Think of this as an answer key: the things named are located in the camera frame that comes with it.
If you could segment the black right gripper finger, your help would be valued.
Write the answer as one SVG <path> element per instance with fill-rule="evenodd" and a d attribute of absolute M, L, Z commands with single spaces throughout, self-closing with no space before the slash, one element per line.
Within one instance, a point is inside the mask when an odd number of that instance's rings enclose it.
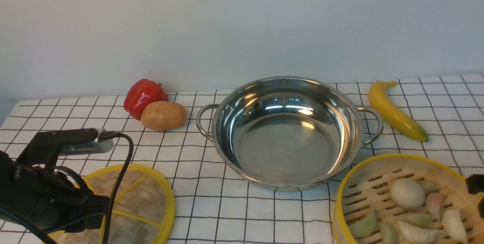
<path fill-rule="evenodd" d="M 478 194 L 484 192 L 484 175 L 472 174 L 465 179 L 465 185 L 469 194 Z"/>

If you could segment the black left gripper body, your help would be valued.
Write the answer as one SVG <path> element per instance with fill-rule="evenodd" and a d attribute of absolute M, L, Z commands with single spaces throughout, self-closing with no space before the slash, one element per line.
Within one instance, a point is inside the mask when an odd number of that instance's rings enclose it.
<path fill-rule="evenodd" d="M 96 195 L 78 175 L 76 187 L 53 168 L 27 167 L 1 152 L 1 204 L 42 232 L 96 230 L 108 214 L 110 198 Z"/>

